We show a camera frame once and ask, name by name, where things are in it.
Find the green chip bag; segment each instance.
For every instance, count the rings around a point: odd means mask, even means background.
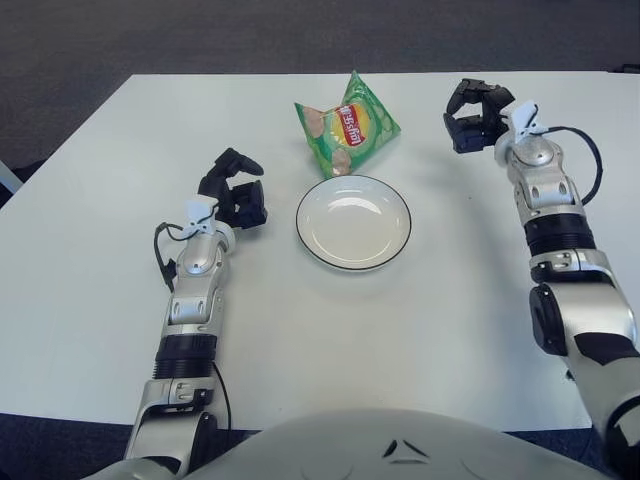
[[[321,112],[296,103],[296,111],[326,178],[351,173],[400,133],[398,124],[355,71],[339,107]]]

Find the robotic hand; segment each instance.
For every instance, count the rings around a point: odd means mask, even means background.
[[[501,110],[513,100],[504,87],[464,79],[447,105],[445,126],[458,153],[495,144],[495,159],[514,185],[531,251],[531,278],[537,286],[529,304],[536,342],[566,362],[611,466],[626,478],[640,478],[636,325],[606,255],[596,248],[583,208],[600,186],[600,153],[581,130],[544,127],[532,101],[505,117]],[[479,102],[482,117],[453,117],[464,103]],[[580,135],[596,158],[596,181],[582,200],[562,168],[562,149],[544,137],[559,130]]]
[[[260,181],[229,188],[227,179],[238,172],[263,174],[260,165],[229,148],[200,181],[198,195],[188,203],[184,229],[167,223],[156,229],[156,257],[172,295],[153,379],[145,385],[126,458],[153,458],[178,477],[211,460],[216,421],[205,409],[213,399],[212,374],[219,375],[214,359],[227,255],[235,248],[232,227],[251,228],[267,219]],[[182,230],[182,236],[174,237],[171,228]],[[177,262],[166,265],[158,249],[163,230],[187,242]]]

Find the white table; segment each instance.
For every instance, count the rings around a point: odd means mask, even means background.
[[[534,98],[547,125],[597,141],[606,173],[587,212],[639,310],[638,79],[472,75]],[[364,76],[403,133],[358,173],[399,190],[413,215],[402,254],[365,274],[323,267],[294,226],[321,176],[293,102],[333,106],[347,75],[129,79],[0,211],[0,411],[133,422],[169,297],[153,230],[183,222],[198,181],[233,146],[265,167],[270,212],[240,235],[225,294],[218,360],[235,428],[349,407],[429,410],[500,430],[588,426],[562,362],[533,340],[529,253],[505,171],[492,150],[456,155],[443,127],[463,76]],[[585,192],[587,147],[554,138]],[[224,421],[221,400],[218,391]]]

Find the white plate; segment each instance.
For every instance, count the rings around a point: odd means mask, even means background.
[[[302,243],[317,258],[346,270],[378,267],[404,248],[411,214],[386,183],[345,175],[313,187],[298,206]]]

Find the snack package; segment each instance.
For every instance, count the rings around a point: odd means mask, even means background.
[[[398,124],[355,71],[339,107],[321,112],[296,103],[296,111],[326,178],[351,173],[400,133]]]

